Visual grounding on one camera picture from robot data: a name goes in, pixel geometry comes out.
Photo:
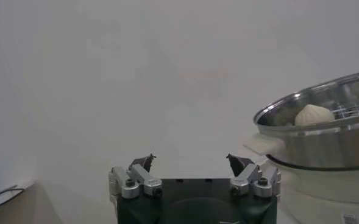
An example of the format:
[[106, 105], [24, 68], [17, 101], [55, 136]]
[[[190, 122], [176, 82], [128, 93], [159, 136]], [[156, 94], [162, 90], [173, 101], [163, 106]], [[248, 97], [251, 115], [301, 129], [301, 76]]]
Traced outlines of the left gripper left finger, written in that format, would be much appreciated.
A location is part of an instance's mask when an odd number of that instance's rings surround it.
[[161, 196], [163, 181], [149, 173], [154, 159], [155, 156], [150, 154], [133, 160], [127, 167], [112, 167], [108, 173], [110, 196], [121, 196], [125, 199], [134, 199], [140, 194]]

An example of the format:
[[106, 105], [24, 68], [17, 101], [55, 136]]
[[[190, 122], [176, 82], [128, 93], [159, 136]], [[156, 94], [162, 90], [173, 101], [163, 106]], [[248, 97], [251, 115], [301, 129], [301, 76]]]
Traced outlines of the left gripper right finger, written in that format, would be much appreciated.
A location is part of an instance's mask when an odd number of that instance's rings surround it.
[[230, 179], [231, 194], [235, 196], [247, 195], [250, 191], [260, 198], [277, 197], [281, 194], [281, 172], [274, 166], [261, 170], [249, 158], [242, 158], [228, 154], [233, 177]]

